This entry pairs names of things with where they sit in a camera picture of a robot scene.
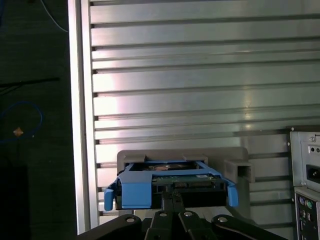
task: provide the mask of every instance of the corrugated metal wall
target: corrugated metal wall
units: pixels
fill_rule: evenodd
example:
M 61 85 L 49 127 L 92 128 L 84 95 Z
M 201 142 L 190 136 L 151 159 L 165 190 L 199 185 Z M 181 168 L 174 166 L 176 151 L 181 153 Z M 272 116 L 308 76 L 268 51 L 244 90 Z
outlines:
M 91 227 L 119 151 L 242 146 L 252 219 L 292 239 L 282 130 L 320 120 L 319 13 L 318 0 L 82 0 Z

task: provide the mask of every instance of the blue hard drive caddy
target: blue hard drive caddy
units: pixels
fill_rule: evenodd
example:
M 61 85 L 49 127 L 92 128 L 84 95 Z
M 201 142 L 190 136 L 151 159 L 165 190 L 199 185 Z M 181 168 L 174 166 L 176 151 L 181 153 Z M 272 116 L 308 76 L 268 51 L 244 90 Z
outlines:
M 104 209 L 160 209 L 162 192 L 179 192 L 186 208 L 238 205 L 233 182 L 202 161 L 129 163 L 104 191 Z

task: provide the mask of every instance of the metal frame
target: metal frame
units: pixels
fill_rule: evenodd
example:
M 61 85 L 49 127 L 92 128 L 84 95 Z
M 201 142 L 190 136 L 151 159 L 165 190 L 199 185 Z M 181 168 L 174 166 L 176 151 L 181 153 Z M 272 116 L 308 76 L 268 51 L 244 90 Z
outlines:
M 68 1 L 69 42 L 70 42 L 70 78 L 72 99 L 72 135 L 74 156 L 74 183 L 77 233 L 90 229 L 87 154 L 85 151 L 85 113 L 83 98 L 83 61 L 81 6 L 77 0 Z
M 84 80 L 84 107 L 85 107 L 85 132 L 86 132 L 86 156 L 88 171 L 88 191 L 90 209 L 90 228 L 99 225 L 98 222 L 98 192 L 96 149 L 94 132 L 94 105 L 92 90 L 92 54 L 91 54 L 91 27 L 90 5 L 88 0 L 81 0 L 81 28 L 83 48 L 83 80 Z
M 69 0 L 72 134 L 77 233 L 98 226 L 88 0 Z

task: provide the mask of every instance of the black cable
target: black cable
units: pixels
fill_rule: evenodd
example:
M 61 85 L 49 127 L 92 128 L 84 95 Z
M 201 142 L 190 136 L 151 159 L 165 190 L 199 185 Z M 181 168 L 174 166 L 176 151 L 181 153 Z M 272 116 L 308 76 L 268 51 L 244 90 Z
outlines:
M 40 84 L 40 83 L 46 83 L 46 82 L 55 82 L 59 80 L 60 79 L 58 77 L 52 77 L 52 78 L 37 79 L 37 80 L 8 82 L 8 83 L 0 84 L 0 88 L 15 87 L 20 85 Z
M 2 97 L 2 96 L 4 96 L 4 95 L 7 95 L 7 94 L 9 94 L 9 93 L 11 93 L 11 92 L 13 92 L 13 91 L 21 88 L 22 86 L 23 86 L 23 85 L 16 86 L 16 87 L 11 87 L 11 86 L 6 87 L 5 89 L 3 89 L 3 90 L 0 91 L 0 93 L 1 93 L 1 94 L 0 94 L 0 97 Z

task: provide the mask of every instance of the aluminum panel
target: aluminum panel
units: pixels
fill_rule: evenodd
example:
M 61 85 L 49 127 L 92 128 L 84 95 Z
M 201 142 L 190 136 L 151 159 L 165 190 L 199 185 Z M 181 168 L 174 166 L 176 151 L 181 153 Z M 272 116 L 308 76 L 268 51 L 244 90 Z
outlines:
M 292 204 L 252 206 L 251 218 L 259 225 L 292 223 Z
M 95 129 L 115 130 L 115 129 L 134 129 L 158 126 L 189 126 L 201 124 L 220 124 L 220 123 L 245 123 L 254 124 L 272 121 L 292 121 L 305 118 L 310 120 L 320 116 L 320 105 L 313 106 L 293 106 L 293 107 L 273 107 L 258 109 L 239 109 L 230 111 L 200 111 L 200 112 L 181 112 L 181 113 L 160 113 L 136 115 L 132 117 L 100 117 L 95 121 Z
M 251 155 L 286 153 L 288 151 L 287 136 L 285 134 L 143 142 L 109 142 L 108 144 L 98 144 L 95 147 L 97 163 L 116 163 L 117 154 L 122 150 L 244 147 L 247 148 L 248 153 Z
M 316 63 L 100 73 L 93 75 L 93 91 L 99 93 L 231 86 L 253 88 L 263 85 L 276 87 L 280 83 L 319 82 L 317 74 L 320 74 L 320 69 Z
M 97 187 L 108 187 L 117 177 L 117 168 L 98 168 L 96 170 Z
M 148 21 L 217 18 L 277 17 L 301 14 L 299 0 L 247 0 L 147 3 L 92 6 L 91 23 L 134 23 Z
M 301 3 L 304 14 L 320 13 L 320 2 L 318 0 L 302 0 Z
M 247 90 L 214 91 L 214 89 L 207 88 L 202 90 L 195 89 L 192 91 L 192 94 L 184 90 L 184 92 L 174 91 L 154 94 L 95 97 L 93 103 L 95 116 L 206 111 L 320 104 L 320 99 L 314 97 L 319 91 L 320 87 L 317 83 L 306 87 Z
M 289 180 L 278 180 L 278 181 L 263 181 L 250 183 L 250 192 L 259 191 L 272 191 L 272 190 L 284 190 L 292 187 L 292 182 Z
M 250 192 L 250 203 L 268 203 L 291 200 L 292 192 L 288 189 Z
M 121 69 L 121 68 L 142 68 L 142 67 L 163 67 L 163 66 L 192 66 L 192 65 L 213 65 L 233 63 L 264 63 L 278 61 L 303 61 L 319 59 L 320 52 L 279 52 L 279 53 L 256 53 L 256 54 L 229 54 L 229 55 L 203 55 L 203 56 L 168 56 L 162 58 L 145 59 L 120 59 L 94 61 L 92 68 L 99 69 Z
M 309 119 L 308 124 L 316 125 L 319 123 L 320 116 L 315 119 Z M 250 123 L 224 123 L 224 124 L 203 124 L 199 126 L 182 125 L 166 126 L 166 127 L 148 127 L 136 129 L 117 129 L 117 130 L 100 130 L 95 132 L 95 139 L 101 141 L 122 140 L 126 138 L 132 139 L 161 139 L 164 137 L 181 138 L 187 136 L 216 136 L 227 132 L 241 131 L 267 131 L 283 129 L 286 126 L 296 126 L 304 124 L 304 119 L 298 120 L 282 120 L 273 122 L 250 122 Z
M 116 219 L 118 215 L 110 215 L 110 216 L 100 216 L 99 217 L 99 224 L 105 224 L 106 222 L 109 222 L 113 219 Z
M 196 45 L 165 45 L 157 47 L 131 47 L 131 48 L 95 48 L 92 51 L 93 64 L 97 61 L 106 60 L 127 60 L 127 59 L 145 59 L 145 58 L 178 58 L 183 56 L 193 57 L 198 56 L 220 56 L 226 55 L 255 55 L 255 54 L 270 54 L 270 53 L 290 53 L 303 51 L 308 52 L 310 56 L 314 51 L 317 51 L 320 43 L 317 41 L 293 41 L 293 42 L 252 42 L 250 44 L 196 44 Z
M 314 36 L 309 20 L 167 24 L 91 29 L 92 46 L 249 41 Z
M 284 177 L 290 175 L 290 161 L 287 157 L 249 160 L 254 166 L 256 178 Z

